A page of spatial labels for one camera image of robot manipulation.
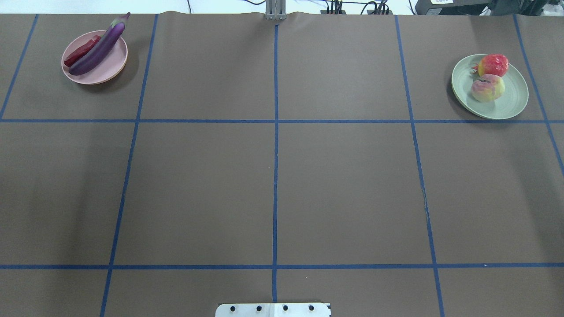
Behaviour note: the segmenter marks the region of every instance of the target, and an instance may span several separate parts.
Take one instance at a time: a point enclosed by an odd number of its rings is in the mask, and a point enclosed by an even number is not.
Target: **horizontal blue line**
[[[0,119],[0,122],[16,123],[135,123],[136,119]],[[273,124],[269,119],[139,119],[140,123],[233,123],[233,124]],[[408,124],[409,119],[291,119],[279,120],[281,124]],[[549,120],[551,124],[564,124],[564,120]],[[450,120],[419,119],[417,124],[544,124],[544,120]]]
[[[0,270],[107,270],[110,265],[0,265]],[[564,262],[414,263],[414,264],[241,264],[241,265],[113,265],[113,270],[361,270],[406,268],[564,267]]]

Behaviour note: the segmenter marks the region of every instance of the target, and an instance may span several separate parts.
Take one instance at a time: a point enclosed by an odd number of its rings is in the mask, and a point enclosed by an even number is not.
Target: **white metal bracket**
[[[329,303],[221,304],[215,317],[331,317]]]
[[[267,20],[286,20],[286,0],[266,0]]]

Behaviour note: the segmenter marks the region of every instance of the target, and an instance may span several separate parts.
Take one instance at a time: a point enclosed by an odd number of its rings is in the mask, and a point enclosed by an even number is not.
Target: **gray metal bracket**
[[[286,0],[266,0],[267,20],[286,20]]]

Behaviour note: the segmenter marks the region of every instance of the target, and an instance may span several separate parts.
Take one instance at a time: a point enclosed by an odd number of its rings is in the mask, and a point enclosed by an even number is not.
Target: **pink plate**
[[[69,56],[77,48],[86,44],[94,35],[102,36],[104,33],[105,31],[103,30],[88,32],[77,37],[69,44],[69,46],[67,46],[67,49],[61,58],[61,68],[63,69],[65,76],[77,83],[82,83],[84,85],[96,85],[97,83],[107,82],[120,73],[125,66],[125,61],[127,61],[127,44],[121,37],[117,40],[116,44],[104,60],[86,74],[79,76],[71,75],[69,74],[69,68],[64,64],[67,56]]]

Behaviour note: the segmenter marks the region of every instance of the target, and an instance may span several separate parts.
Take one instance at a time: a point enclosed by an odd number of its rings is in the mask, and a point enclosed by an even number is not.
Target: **plate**
[[[127,44],[121,37],[117,40],[116,44],[104,60],[86,74],[79,76],[71,75],[69,74],[69,68],[64,64],[67,56],[69,56],[77,48],[86,44],[94,35],[102,36],[104,33],[104,30],[88,32],[77,37],[69,44],[69,46],[67,46],[67,49],[63,53],[63,57],[61,57],[61,68],[63,69],[65,76],[77,83],[82,83],[84,85],[96,85],[97,83],[107,82],[120,73],[125,66],[125,61],[127,61]]]
[[[452,70],[452,90],[456,99],[471,113],[486,119],[509,119],[520,114],[528,101],[528,87],[519,71],[509,64],[503,76],[505,92],[491,102],[479,102],[472,96],[472,83],[478,79],[471,67],[482,60],[486,54],[470,55],[458,62]]]

